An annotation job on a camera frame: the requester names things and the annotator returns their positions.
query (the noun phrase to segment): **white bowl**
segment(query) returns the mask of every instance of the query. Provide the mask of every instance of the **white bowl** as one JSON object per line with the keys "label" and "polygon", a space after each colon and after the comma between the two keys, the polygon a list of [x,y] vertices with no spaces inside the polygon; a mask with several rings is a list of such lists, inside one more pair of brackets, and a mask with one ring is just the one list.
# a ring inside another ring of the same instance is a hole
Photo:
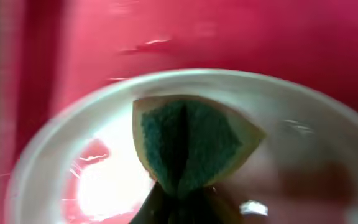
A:
{"label": "white bowl", "polygon": [[[112,141],[120,139],[122,146],[133,151],[132,101],[171,94],[200,95],[227,103],[267,132],[267,139],[249,161],[222,186],[233,189],[229,194],[234,201],[240,203],[246,197],[263,201],[269,208],[270,223],[309,223],[323,210],[328,216],[338,215],[333,212],[336,208],[344,223],[358,223],[358,114],[294,83],[211,69],[160,72],[110,85],[50,120],[26,147],[14,171],[6,199],[9,223],[65,223],[60,200],[67,171],[88,139],[119,121]],[[340,171],[319,180],[332,164],[341,167]],[[351,186],[343,186],[343,195],[330,197],[336,190],[320,192],[336,184],[330,183],[336,178],[350,180],[344,181],[343,185]],[[332,220],[337,219],[317,222],[336,222]]]}

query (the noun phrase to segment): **red tablecloth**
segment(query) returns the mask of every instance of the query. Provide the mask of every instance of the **red tablecloth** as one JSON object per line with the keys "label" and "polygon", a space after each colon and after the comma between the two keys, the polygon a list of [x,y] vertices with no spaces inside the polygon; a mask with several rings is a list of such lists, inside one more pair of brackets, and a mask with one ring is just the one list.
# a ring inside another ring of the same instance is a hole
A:
{"label": "red tablecloth", "polygon": [[358,0],[1,0],[0,223],[9,174],[54,114],[174,68],[297,82],[358,111]]}

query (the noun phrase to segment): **plate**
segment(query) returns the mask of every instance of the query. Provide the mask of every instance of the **plate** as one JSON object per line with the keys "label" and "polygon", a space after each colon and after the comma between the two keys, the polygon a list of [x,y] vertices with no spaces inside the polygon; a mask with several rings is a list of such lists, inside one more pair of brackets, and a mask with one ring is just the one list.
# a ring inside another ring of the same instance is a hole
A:
{"label": "plate", "polygon": [[[212,69],[153,73],[107,86],[51,119],[14,170],[6,198],[10,223],[127,222],[152,186],[132,142],[132,102],[172,94],[233,106],[268,134],[240,170],[216,186],[228,200],[240,207],[262,202],[269,210],[262,222],[358,223],[358,113],[294,83]],[[95,141],[105,153],[84,156]],[[70,188],[73,175],[79,184]],[[67,192],[73,198],[65,198]],[[75,200],[82,220],[67,215],[65,199]]]}

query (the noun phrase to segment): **sponge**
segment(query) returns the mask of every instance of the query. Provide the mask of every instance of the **sponge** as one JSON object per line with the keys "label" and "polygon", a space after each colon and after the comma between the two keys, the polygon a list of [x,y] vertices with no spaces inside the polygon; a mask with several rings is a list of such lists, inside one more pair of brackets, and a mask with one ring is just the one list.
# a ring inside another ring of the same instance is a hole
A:
{"label": "sponge", "polygon": [[225,206],[214,206],[218,200],[205,188],[236,171],[263,131],[238,111],[200,96],[147,97],[133,108],[137,155],[166,198],[155,209],[165,213],[162,223],[224,223],[214,208]]}

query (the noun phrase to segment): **pink surface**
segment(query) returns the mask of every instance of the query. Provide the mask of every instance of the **pink surface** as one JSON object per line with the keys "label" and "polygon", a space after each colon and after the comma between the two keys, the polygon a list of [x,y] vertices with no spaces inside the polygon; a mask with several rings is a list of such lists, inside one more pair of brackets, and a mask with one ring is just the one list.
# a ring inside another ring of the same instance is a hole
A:
{"label": "pink surface", "polygon": [[28,140],[71,102],[122,78],[244,70],[301,83],[358,111],[356,0],[1,2],[15,29],[0,40],[0,223],[10,171]]}

